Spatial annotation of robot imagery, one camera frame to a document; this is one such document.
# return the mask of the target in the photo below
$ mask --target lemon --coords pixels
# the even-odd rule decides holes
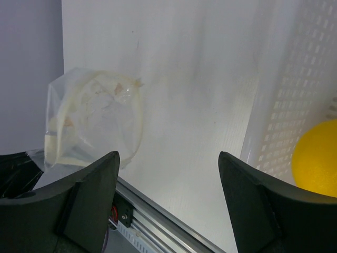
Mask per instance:
[[[298,187],[337,197],[337,120],[304,134],[294,149],[291,170]]]

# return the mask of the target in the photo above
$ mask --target perforated basket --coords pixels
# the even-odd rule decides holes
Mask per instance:
[[[291,4],[275,8],[241,153],[243,161],[289,183],[291,156],[301,135],[337,118],[337,2]]]

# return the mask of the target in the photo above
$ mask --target gray wall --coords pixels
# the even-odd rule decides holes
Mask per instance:
[[[61,0],[0,0],[0,154],[43,147],[47,87],[62,74]]]

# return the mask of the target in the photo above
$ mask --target clear plastic bag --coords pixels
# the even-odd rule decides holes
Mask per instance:
[[[84,167],[118,151],[121,168],[142,139],[139,80],[108,72],[73,69],[49,85],[44,169]]]

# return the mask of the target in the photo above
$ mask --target table surface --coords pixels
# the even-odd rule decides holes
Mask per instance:
[[[240,156],[259,80],[260,3],[62,2],[65,71],[144,83],[143,140],[120,176],[227,253],[237,249],[217,159]]]

